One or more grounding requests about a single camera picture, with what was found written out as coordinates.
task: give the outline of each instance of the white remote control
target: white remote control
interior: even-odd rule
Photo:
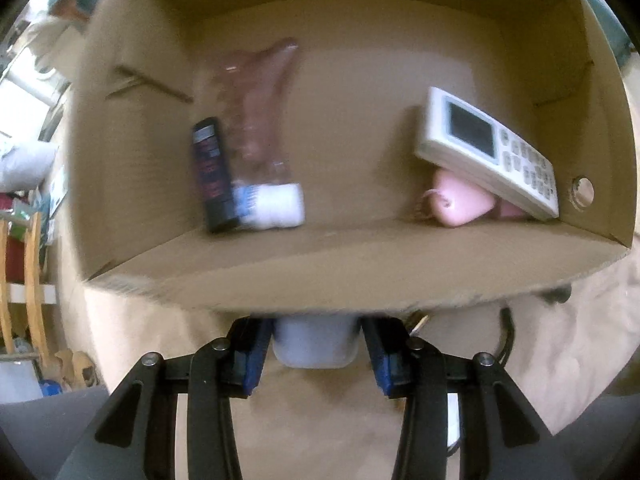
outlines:
[[[469,103],[432,87],[415,155],[459,174],[538,220],[558,218],[551,163]]]

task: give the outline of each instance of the box handle hole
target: box handle hole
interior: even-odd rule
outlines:
[[[574,179],[571,188],[571,201],[579,210],[587,209],[593,203],[594,191],[591,180],[585,176]]]

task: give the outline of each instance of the chair leg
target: chair leg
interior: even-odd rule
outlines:
[[[24,288],[27,304],[27,318],[31,332],[31,342],[40,353],[42,366],[50,364],[50,352],[44,332],[42,317],[42,290],[40,288],[40,213],[31,219],[31,228],[27,231],[24,247]]]
[[[6,284],[6,242],[9,235],[9,224],[0,220],[0,328],[2,339],[8,354],[15,352],[14,334],[9,313],[8,288]]]

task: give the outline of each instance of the red object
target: red object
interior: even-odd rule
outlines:
[[[9,210],[14,200],[5,193],[0,193],[0,210]],[[24,244],[11,238],[6,241],[6,280],[9,283],[24,283]]]

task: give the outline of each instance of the cardboard box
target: cardboard box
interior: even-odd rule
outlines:
[[[220,112],[207,67],[285,36],[303,52],[284,145],[306,224],[209,235],[190,134]],[[68,200],[93,286],[217,310],[397,311],[550,288],[631,245],[630,113],[584,0],[102,0],[86,41]],[[429,173],[412,155],[429,86],[551,161],[561,221],[408,221]],[[570,199],[580,176],[585,210]]]

